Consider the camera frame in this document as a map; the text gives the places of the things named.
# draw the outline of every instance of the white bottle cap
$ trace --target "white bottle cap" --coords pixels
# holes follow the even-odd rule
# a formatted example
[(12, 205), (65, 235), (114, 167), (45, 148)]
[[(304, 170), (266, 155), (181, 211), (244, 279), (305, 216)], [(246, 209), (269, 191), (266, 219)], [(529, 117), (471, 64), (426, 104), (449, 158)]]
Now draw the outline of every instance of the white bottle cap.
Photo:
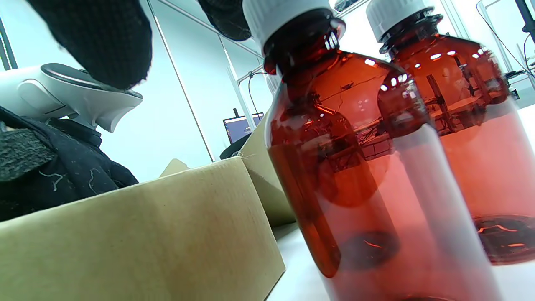
[(262, 53), (271, 35), (295, 17), (314, 9), (332, 10), (328, 0), (243, 0), (243, 14)]
[(399, 22), (421, 10), (434, 8), (431, 0), (372, 0), (366, 15), (377, 42)]

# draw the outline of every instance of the black glove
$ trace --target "black glove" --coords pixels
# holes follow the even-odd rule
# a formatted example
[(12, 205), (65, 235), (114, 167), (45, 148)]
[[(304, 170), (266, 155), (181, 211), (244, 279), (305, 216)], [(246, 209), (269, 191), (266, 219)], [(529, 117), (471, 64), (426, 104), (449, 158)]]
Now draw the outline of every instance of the black glove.
[(117, 89), (147, 77), (152, 31), (139, 0), (27, 0), (91, 76)]
[(225, 37), (244, 41), (251, 37), (242, 9), (243, 0), (198, 0), (210, 23)]

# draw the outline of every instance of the cardboard box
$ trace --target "cardboard box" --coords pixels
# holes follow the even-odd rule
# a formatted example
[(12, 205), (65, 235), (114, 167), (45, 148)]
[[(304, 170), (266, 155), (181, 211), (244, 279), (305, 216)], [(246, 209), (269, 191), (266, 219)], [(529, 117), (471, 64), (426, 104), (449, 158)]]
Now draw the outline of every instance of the cardboard box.
[(189, 167), (182, 161), (178, 160), (178, 159), (173, 159), (171, 160), (171, 162), (169, 163), (169, 165), (165, 168), (164, 172), (162, 173), (162, 175), (160, 176), (160, 178), (163, 178), (163, 177), (166, 177), (166, 176), (170, 176), (170, 175), (174, 175), (174, 174), (178, 174), (179, 172), (183, 172), (185, 170), (188, 170)]
[(264, 118), (242, 148), (241, 156), (272, 228), (294, 223), (294, 212), (282, 190), (266, 149)]
[(0, 223), (0, 300), (264, 300), (285, 270), (240, 158)]

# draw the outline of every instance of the gray knit fabric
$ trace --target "gray knit fabric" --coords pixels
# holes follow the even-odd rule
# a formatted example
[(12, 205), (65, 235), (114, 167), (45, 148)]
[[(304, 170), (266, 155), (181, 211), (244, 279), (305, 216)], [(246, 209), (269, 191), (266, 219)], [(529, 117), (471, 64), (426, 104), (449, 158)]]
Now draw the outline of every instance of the gray knit fabric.
[(0, 182), (9, 182), (54, 159), (28, 129), (0, 132)]

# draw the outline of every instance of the white device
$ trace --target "white device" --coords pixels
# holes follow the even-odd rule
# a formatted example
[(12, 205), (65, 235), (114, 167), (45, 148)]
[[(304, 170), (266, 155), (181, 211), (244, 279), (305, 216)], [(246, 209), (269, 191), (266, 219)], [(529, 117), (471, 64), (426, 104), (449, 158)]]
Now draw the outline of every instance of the white device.
[(69, 117), (113, 133), (128, 112), (143, 101), (134, 91), (119, 91), (87, 72), (62, 64), (0, 72), (0, 106), (39, 121)]

